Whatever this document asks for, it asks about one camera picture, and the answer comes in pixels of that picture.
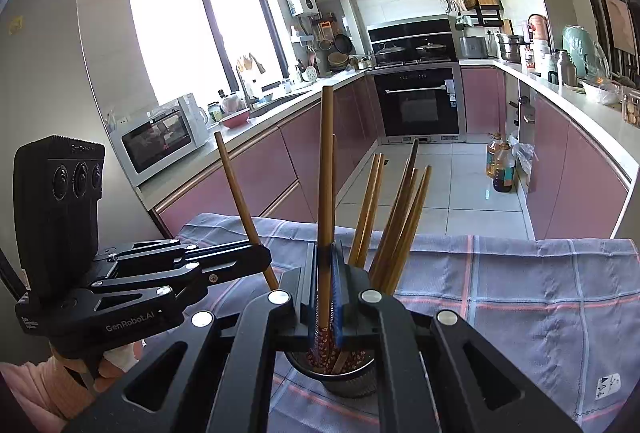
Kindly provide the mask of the pink sleeve left forearm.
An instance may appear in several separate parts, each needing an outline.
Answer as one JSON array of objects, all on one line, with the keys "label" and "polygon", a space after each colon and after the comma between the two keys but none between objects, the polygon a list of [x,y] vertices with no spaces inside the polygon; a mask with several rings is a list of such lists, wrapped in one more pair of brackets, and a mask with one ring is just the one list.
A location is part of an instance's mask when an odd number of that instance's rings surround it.
[{"label": "pink sleeve left forearm", "polygon": [[61,432],[94,402],[92,393],[72,376],[87,372],[81,359],[56,352],[38,365],[2,361],[1,431]]}]

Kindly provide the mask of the left hand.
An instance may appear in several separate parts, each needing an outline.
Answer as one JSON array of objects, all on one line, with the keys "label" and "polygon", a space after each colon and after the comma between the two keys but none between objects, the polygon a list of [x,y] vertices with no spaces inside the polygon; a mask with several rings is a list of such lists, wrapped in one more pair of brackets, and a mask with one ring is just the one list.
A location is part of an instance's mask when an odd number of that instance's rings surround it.
[{"label": "left hand", "polygon": [[51,346],[51,353],[65,368],[77,373],[86,387],[92,387],[93,392],[103,393],[140,361],[144,346],[145,342],[141,340],[105,352],[95,375],[91,375],[81,359],[65,358],[54,346]]}]

